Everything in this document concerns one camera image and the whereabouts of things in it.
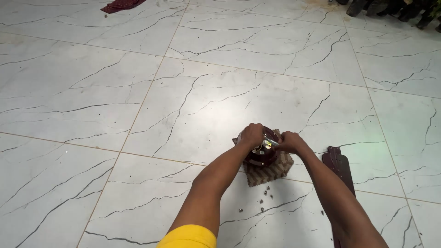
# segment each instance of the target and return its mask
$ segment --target white tile floor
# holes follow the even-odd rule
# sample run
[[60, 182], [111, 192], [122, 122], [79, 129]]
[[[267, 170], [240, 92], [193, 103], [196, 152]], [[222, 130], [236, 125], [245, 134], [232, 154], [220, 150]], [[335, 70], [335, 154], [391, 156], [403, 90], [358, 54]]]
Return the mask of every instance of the white tile floor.
[[[0, 247], [155, 247], [250, 122], [340, 146], [390, 248], [441, 243], [441, 34], [326, 0], [0, 0]], [[218, 247], [333, 247], [298, 157]], [[260, 213], [260, 207], [267, 209]]]

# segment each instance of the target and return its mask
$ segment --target yellow sleeve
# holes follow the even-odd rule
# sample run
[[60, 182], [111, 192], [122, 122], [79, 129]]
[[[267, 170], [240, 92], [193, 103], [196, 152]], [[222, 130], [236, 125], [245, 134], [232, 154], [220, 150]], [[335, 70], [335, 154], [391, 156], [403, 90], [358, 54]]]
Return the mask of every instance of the yellow sleeve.
[[183, 225], [169, 232], [156, 248], [216, 248], [216, 236], [200, 225]]

